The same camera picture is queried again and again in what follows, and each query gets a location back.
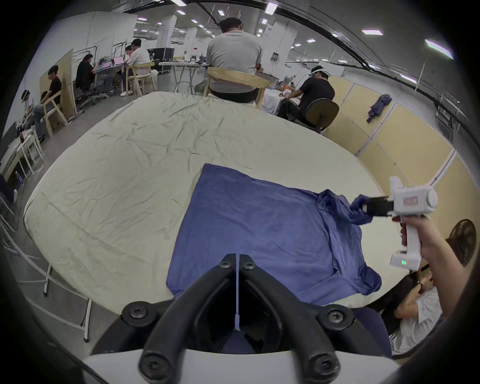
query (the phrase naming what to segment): person in gray shirt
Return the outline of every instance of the person in gray shirt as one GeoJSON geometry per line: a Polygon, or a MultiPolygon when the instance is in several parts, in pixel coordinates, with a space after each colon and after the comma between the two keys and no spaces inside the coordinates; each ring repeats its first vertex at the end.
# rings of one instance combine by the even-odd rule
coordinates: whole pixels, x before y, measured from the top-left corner
{"type": "MultiPolygon", "coordinates": [[[[220,22],[222,34],[210,40],[207,49],[207,64],[255,75],[260,67],[262,47],[259,39],[243,31],[242,22],[229,17],[220,22]]],[[[250,103],[257,98],[258,88],[212,79],[213,95],[237,103],[250,103]]]]}

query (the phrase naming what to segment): black mount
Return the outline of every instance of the black mount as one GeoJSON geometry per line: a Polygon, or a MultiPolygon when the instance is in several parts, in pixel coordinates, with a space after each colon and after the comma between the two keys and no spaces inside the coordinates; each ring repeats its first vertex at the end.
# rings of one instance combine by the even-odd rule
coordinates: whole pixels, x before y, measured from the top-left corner
{"type": "MultiPolygon", "coordinates": [[[[235,254],[228,254],[175,300],[128,304],[92,354],[143,349],[142,376],[150,383],[175,383],[183,349],[219,353],[232,334],[235,283],[235,254]]],[[[248,255],[240,255],[239,314],[255,353],[296,354],[302,383],[334,380],[340,372],[335,350],[383,356],[351,310],[299,301],[248,255]]]]}

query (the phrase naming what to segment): man with headset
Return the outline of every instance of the man with headset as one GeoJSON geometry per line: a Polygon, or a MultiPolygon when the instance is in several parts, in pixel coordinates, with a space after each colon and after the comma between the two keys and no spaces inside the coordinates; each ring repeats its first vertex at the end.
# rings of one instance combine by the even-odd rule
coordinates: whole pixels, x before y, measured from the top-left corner
{"type": "Polygon", "coordinates": [[[277,115],[283,119],[287,119],[290,115],[293,119],[298,119],[305,124],[309,124],[305,119],[305,115],[310,103],[321,98],[332,100],[335,97],[335,90],[328,82],[328,76],[330,76],[330,74],[323,71],[321,65],[313,67],[310,77],[305,80],[300,89],[285,96],[285,100],[282,101],[278,108],[277,115]],[[298,107],[295,103],[288,100],[300,95],[303,96],[298,107]]]}

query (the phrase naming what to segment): beige partition panel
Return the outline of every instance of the beige partition panel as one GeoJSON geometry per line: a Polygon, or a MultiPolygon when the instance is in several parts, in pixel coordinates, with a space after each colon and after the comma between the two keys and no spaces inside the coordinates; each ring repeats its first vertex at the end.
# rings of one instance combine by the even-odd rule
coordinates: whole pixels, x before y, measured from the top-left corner
{"type": "Polygon", "coordinates": [[[342,104],[342,101],[352,87],[353,82],[342,79],[338,76],[330,76],[328,78],[328,82],[335,90],[335,97],[333,98],[333,101],[335,101],[338,105],[342,104]]]}
{"type": "Polygon", "coordinates": [[[378,92],[355,84],[348,94],[347,98],[340,107],[340,112],[360,127],[369,136],[378,128],[383,117],[392,108],[394,101],[387,105],[380,116],[375,117],[370,123],[367,123],[368,111],[370,107],[380,97],[378,92]]]}
{"type": "Polygon", "coordinates": [[[452,150],[435,129],[400,105],[385,120],[374,140],[412,185],[432,180],[452,150]]]}
{"type": "Polygon", "coordinates": [[[480,190],[458,156],[438,183],[434,186],[438,194],[437,209],[430,214],[432,221],[446,239],[460,220],[470,219],[477,231],[477,247],[480,242],[480,190]]]}
{"type": "MultiPolygon", "coordinates": [[[[53,65],[58,65],[59,70],[57,72],[57,76],[61,80],[61,98],[60,98],[60,105],[62,108],[62,112],[65,117],[72,116],[74,114],[74,106],[73,106],[73,95],[72,95],[72,53],[73,49],[67,52],[60,60],[53,65]]],[[[44,91],[48,91],[50,88],[50,80],[48,79],[48,70],[40,77],[40,94],[44,91]]]]}
{"type": "Polygon", "coordinates": [[[356,154],[368,140],[368,135],[341,112],[326,129],[324,135],[352,154],[356,154]]]}
{"type": "Polygon", "coordinates": [[[390,194],[390,176],[400,177],[403,185],[409,184],[393,160],[373,141],[367,144],[360,153],[359,159],[377,180],[385,195],[390,194]]]}

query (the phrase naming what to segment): white bed sheet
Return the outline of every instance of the white bed sheet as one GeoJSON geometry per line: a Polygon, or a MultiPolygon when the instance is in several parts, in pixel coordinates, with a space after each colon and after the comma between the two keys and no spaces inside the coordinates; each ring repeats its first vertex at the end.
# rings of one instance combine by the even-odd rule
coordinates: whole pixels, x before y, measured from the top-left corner
{"type": "MultiPolygon", "coordinates": [[[[53,268],[105,308],[167,300],[175,239],[204,163],[329,188],[350,201],[382,194],[357,158],[313,131],[225,100],[154,92],[103,119],[55,161],[27,203],[26,228],[53,268]]],[[[389,266],[400,246],[397,224],[376,218],[362,232],[365,260],[383,285],[339,301],[351,307],[406,273],[389,266]]]]}

